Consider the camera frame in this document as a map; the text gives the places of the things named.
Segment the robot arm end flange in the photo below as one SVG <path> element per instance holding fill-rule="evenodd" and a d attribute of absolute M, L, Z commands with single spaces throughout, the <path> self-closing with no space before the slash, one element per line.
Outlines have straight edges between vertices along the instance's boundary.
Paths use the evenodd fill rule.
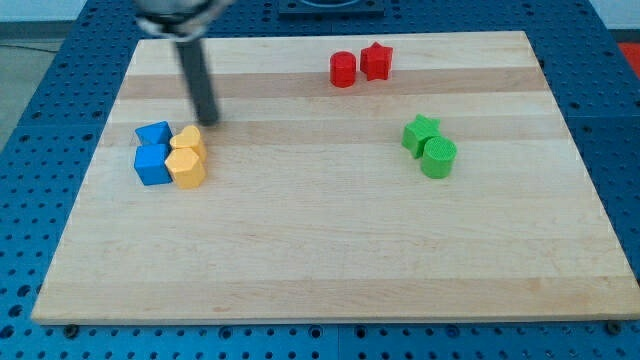
<path fill-rule="evenodd" d="M 179 42 L 202 36 L 235 0 L 133 0 L 135 19 L 146 33 Z"/>

